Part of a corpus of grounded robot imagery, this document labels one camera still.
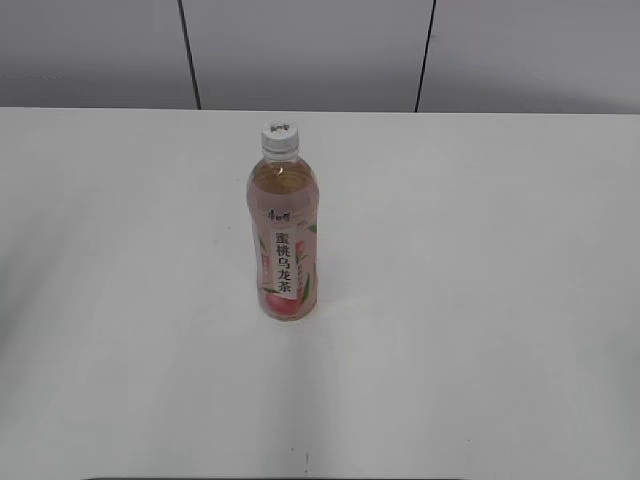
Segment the bottle cap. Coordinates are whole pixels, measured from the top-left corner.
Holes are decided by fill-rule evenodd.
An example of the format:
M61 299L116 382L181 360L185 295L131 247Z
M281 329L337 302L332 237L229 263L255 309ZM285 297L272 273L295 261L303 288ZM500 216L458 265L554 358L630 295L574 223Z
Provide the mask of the bottle cap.
M262 129L262 149L283 154L298 150L298 127L290 122L269 122Z

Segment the gray wall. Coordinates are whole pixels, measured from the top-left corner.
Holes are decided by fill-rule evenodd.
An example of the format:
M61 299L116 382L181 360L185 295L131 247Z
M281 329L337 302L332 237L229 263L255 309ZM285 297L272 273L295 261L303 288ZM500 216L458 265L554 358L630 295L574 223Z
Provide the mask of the gray wall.
M441 0L420 110L640 113L640 0Z
M0 106L194 105L175 0L0 0Z
M203 108L413 111L432 0L184 0ZM640 113L640 0L440 0L420 111ZM196 108L177 0L0 0L0 106Z

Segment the bottle label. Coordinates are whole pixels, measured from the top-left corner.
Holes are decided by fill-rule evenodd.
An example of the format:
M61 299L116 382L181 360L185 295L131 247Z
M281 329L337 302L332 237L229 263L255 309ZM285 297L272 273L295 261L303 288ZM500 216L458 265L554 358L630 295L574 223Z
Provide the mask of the bottle label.
M273 260L272 285L276 295L295 300L298 298L298 259L296 258L296 229L273 229L271 260Z
M274 313L293 315L314 301L316 212L269 209L258 218L253 228L261 295Z

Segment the table surface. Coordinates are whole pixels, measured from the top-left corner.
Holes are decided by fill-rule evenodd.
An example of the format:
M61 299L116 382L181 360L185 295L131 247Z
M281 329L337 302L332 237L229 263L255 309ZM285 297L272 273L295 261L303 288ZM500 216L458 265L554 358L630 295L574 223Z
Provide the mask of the table surface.
M259 310L272 118L319 301ZM640 117L0 110L0 478L640 477Z

